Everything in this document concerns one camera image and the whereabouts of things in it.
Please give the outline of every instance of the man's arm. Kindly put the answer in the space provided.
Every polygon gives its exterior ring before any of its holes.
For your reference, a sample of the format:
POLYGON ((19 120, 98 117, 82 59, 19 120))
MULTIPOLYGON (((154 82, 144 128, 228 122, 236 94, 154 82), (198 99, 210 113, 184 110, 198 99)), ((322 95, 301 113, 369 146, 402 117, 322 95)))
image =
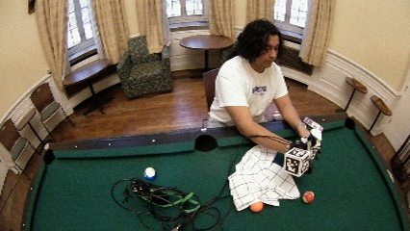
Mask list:
POLYGON ((250 139, 258 145, 281 153, 287 151, 290 145, 289 141, 277 136, 253 121, 252 113, 246 106, 228 106, 225 109, 232 117, 236 127, 245 137, 256 136, 250 139))
POLYGON ((302 125, 302 120, 299 119, 298 113, 290 101, 290 96, 286 94, 281 98, 274 100, 274 103, 281 111, 282 117, 287 124, 291 126, 294 131, 297 131, 299 137, 309 137, 310 133, 306 126, 302 125))

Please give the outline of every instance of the ball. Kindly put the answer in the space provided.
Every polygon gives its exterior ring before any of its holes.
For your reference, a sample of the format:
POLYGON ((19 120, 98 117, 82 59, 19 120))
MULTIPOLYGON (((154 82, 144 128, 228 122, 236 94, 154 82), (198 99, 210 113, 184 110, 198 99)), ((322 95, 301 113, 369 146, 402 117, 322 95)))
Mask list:
POLYGON ((306 204, 311 203, 315 199, 315 194, 310 191, 307 191, 303 195, 302 195, 302 200, 306 204))
POLYGON ((252 211, 258 213, 264 209, 264 202, 257 202, 252 205, 252 211))
POLYGON ((144 172, 145 179, 154 180, 154 168, 148 167, 144 172))

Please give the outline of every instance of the orange ball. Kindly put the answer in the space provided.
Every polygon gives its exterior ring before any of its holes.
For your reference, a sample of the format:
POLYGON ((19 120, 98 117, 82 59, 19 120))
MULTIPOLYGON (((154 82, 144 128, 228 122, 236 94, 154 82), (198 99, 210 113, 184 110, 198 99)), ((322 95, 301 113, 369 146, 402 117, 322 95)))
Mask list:
POLYGON ((307 191, 303 195, 302 195, 302 200, 306 204, 311 203, 315 199, 315 194, 310 191, 307 191))
POLYGON ((264 202, 257 202, 252 205, 252 211, 258 213, 264 209, 264 202))

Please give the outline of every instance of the black and white cube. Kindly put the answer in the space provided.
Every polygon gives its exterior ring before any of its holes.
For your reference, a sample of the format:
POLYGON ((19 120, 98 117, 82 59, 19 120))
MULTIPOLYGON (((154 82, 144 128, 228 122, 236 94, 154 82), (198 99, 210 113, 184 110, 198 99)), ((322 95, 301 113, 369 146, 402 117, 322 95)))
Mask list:
POLYGON ((293 148, 285 153, 283 170, 299 177, 309 169, 310 151, 293 148))

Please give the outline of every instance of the blue and white ball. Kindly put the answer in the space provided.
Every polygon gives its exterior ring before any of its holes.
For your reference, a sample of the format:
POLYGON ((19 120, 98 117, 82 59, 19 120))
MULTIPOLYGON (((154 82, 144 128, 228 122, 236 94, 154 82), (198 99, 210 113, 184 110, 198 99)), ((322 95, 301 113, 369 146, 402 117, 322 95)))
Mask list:
POLYGON ((154 168, 148 167, 144 172, 145 179, 154 180, 154 168))

